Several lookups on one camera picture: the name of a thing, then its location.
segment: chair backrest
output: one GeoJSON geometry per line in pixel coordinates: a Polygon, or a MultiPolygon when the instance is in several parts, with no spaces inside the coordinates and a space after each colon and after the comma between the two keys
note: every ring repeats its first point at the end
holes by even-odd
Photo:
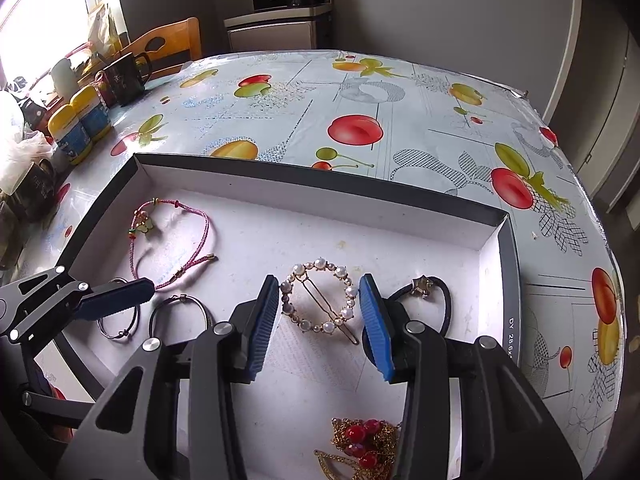
{"type": "MultiPolygon", "coordinates": [[[[129,52],[134,56],[146,52],[151,62],[163,57],[177,54],[178,52],[189,51],[190,59],[196,61],[202,58],[202,46],[200,45],[200,23],[197,18],[188,18],[183,22],[171,23],[162,27],[154,28],[146,32],[130,45],[125,47],[120,55],[124,56],[129,52]],[[164,44],[156,50],[147,50],[149,43],[155,38],[164,40],[164,44]]],[[[157,70],[151,75],[151,79],[156,79],[165,75],[175,74],[180,71],[182,65],[174,65],[162,70],[157,70]]]]}

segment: pink braided bracelet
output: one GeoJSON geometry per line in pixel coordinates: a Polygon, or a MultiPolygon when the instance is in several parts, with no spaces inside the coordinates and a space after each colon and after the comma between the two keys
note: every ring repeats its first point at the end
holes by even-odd
{"type": "Polygon", "coordinates": [[[174,207],[181,207],[182,209],[184,209],[185,211],[188,211],[189,213],[194,213],[196,215],[202,216],[205,221],[204,232],[202,234],[202,238],[200,239],[200,243],[196,247],[195,252],[191,255],[191,258],[189,258],[188,261],[183,266],[180,267],[180,269],[175,271],[174,275],[171,276],[169,280],[167,280],[164,283],[161,283],[160,285],[155,286],[155,290],[160,290],[161,288],[164,288],[167,285],[171,285],[175,280],[180,278],[188,269],[191,269],[191,267],[194,267],[197,264],[208,262],[209,260],[215,261],[218,259],[218,257],[215,254],[211,253],[211,254],[207,254],[206,256],[201,256],[200,258],[198,258],[200,251],[204,247],[205,241],[207,241],[207,236],[209,235],[209,218],[207,217],[207,214],[205,212],[200,211],[199,209],[194,209],[193,207],[189,207],[187,205],[181,204],[177,200],[162,200],[160,198],[155,198],[153,200],[150,200],[149,202],[143,203],[143,205],[141,205],[136,210],[136,212],[133,215],[133,220],[131,221],[131,229],[129,229],[129,238],[131,240],[129,244],[129,264],[131,266],[131,273],[134,279],[136,280],[138,279],[136,266],[133,263],[133,248],[136,241],[136,231],[139,230],[139,227],[145,224],[149,219],[148,213],[144,211],[144,208],[149,205],[156,205],[156,204],[172,204],[174,207]]]}

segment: blue and yellow container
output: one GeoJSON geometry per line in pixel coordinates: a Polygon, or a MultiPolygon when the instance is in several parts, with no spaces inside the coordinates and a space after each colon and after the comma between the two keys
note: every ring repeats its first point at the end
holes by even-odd
{"type": "Polygon", "coordinates": [[[63,105],[49,119],[49,132],[67,154],[71,164],[80,164],[89,155],[93,143],[70,105],[63,105]]]}
{"type": "Polygon", "coordinates": [[[111,119],[107,108],[102,104],[93,86],[85,86],[81,91],[76,92],[70,104],[93,142],[97,142],[111,130],[111,119]]]}

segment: table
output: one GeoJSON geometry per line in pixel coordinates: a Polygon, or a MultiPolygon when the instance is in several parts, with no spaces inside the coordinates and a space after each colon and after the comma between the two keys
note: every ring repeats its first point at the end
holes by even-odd
{"type": "Polygon", "coordinates": [[[521,368],[592,471],[622,380],[622,283],[584,189],[522,92],[338,51],[211,57],[149,88],[113,110],[114,130],[64,183],[17,277],[56,263],[133,152],[346,171],[502,208],[523,286],[521,368]]]}

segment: red gemstone bead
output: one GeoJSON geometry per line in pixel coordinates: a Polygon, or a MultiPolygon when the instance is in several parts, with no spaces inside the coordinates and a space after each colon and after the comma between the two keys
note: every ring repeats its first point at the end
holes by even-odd
{"type": "Polygon", "coordinates": [[[380,431],[380,427],[382,425],[380,424],[379,420],[376,420],[375,418],[370,418],[367,422],[363,424],[363,426],[367,433],[369,433],[370,435],[373,435],[380,431]]]}
{"type": "Polygon", "coordinates": [[[349,444],[344,452],[349,456],[360,458],[367,452],[367,450],[362,444],[349,444]]]}
{"type": "Polygon", "coordinates": [[[351,440],[354,444],[359,444],[365,439],[365,437],[367,436],[367,432],[360,425],[349,426],[346,430],[344,430],[344,436],[351,440]]]}
{"type": "Polygon", "coordinates": [[[378,456],[375,453],[367,453],[358,460],[358,463],[363,469],[373,469],[378,463],[378,456]]]}

